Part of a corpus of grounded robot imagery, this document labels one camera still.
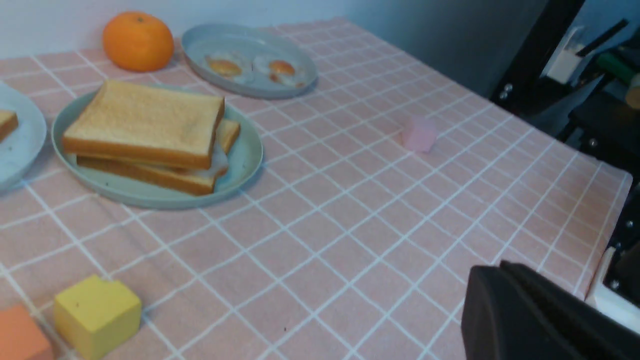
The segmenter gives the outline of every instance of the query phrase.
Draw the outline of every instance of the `oval plate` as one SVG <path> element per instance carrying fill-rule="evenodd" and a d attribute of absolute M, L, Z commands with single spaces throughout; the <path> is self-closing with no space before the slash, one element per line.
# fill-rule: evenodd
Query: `oval plate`
<path fill-rule="evenodd" d="M 225 90 L 263 99 L 286 99 L 307 91 L 317 79 L 316 65 L 294 43 L 269 33 L 232 24 L 204 24 L 187 30 L 181 39 L 189 66 L 203 79 Z M 297 63 L 305 69 L 304 86 L 291 88 L 269 80 L 266 75 L 253 72 L 254 80 L 248 84 L 229 81 L 211 71 L 205 64 L 205 55 L 216 51 L 235 51 L 247 60 L 260 54 L 274 54 Z"/>
<path fill-rule="evenodd" d="M 170 90 L 187 91 L 172 86 L 158 86 Z M 197 208 L 218 202 L 232 195 L 256 173 L 262 163 L 262 141 L 251 120 L 233 107 L 225 106 L 225 118 L 240 122 L 240 136 L 228 154 L 229 170 L 216 181 L 210 195 L 192 196 L 186 193 L 161 188 L 152 184 L 129 179 L 98 170 L 78 167 L 75 156 L 65 154 L 62 136 L 73 124 L 84 108 L 89 105 L 96 92 L 73 100 L 56 118 L 51 130 L 51 140 L 56 154 L 71 172 L 87 187 L 97 193 L 127 205 L 154 209 Z"/>
<path fill-rule="evenodd" d="M 47 138 L 47 123 L 33 101 L 0 84 L 0 109 L 15 111 L 18 128 L 0 142 L 0 191 L 20 181 Z"/>

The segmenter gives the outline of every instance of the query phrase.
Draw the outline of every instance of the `slice of bread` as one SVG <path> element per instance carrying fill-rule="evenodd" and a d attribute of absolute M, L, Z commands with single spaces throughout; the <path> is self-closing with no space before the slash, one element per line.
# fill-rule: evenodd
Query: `slice of bread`
<path fill-rule="evenodd" d="M 232 120 L 221 121 L 216 132 L 216 143 L 209 170 L 184 170 L 84 156 L 77 157 L 77 164 L 191 195 L 207 195 L 213 192 L 217 178 L 227 173 L 227 154 L 239 134 L 240 123 Z"/>
<path fill-rule="evenodd" d="M 65 152 L 207 170 L 222 97 L 106 80 L 65 131 Z"/>
<path fill-rule="evenodd" d="M 14 111 L 0 110 L 0 142 L 18 128 L 18 116 Z"/>

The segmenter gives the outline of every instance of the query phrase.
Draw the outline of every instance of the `egg white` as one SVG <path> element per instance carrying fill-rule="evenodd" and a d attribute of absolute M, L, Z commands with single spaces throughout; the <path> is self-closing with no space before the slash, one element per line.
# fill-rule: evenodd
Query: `egg white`
<path fill-rule="evenodd" d="M 251 62 L 244 55 L 237 51 L 216 51 L 211 55 L 205 56 L 205 65 L 207 69 L 211 69 L 208 64 L 210 60 L 227 60 L 238 65 L 238 67 L 242 70 L 242 74 L 229 77 L 222 76 L 227 80 L 231 80 L 238 84 L 248 84 L 253 81 L 253 69 L 251 66 Z M 211 72 L 218 76 L 221 76 L 213 70 Z"/>
<path fill-rule="evenodd" d="M 290 63 L 293 69 L 296 71 L 295 75 L 275 74 L 269 68 L 269 64 L 273 61 L 282 60 Z M 253 59 L 253 69 L 267 76 L 270 80 L 280 83 L 284 86 L 296 88 L 304 84 L 304 71 L 297 63 L 277 57 L 272 54 L 261 54 Z"/>

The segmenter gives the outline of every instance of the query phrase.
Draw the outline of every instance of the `yellow cube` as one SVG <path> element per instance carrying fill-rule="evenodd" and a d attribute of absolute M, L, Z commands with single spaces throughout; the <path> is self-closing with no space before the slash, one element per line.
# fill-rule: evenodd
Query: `yellow cube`
<path fill-rule="evenodd" d="M 86 360 L 98 360 L 134 336 L 142 303 L 120 281 L 93 275 L 56 296 L 56 330 Z"/>

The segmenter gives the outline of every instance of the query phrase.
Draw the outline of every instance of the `wall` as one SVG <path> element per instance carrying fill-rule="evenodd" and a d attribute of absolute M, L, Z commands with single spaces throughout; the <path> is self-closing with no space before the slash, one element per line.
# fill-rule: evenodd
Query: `wall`
<path fill-rule="evenodd" d="M 607 31 L 623 17 L 629 20 L 630 24 L 604 44 L 603 48 L 606 48 L 628 39 L 640 26 L 639 0 L 586 0 L 575 17 L 573 25 L 587 26 L 581 37 L 582 42 L 586 44 Z"/>
<path fill-rule="evenodd" d="M 345 1 L 0 0 L 0 58 L 97 47 L 105 23 L 125 10 L 152 13 L 179 35 L 204 22 L 268 26 L 328 19 L 345 14 Z"/>
<path fill-rule="evenodd" d="M 350 4 L 348 14 L 356 24 L 488 96 L 544 4 L 540 0 L 359 0 Z"/>

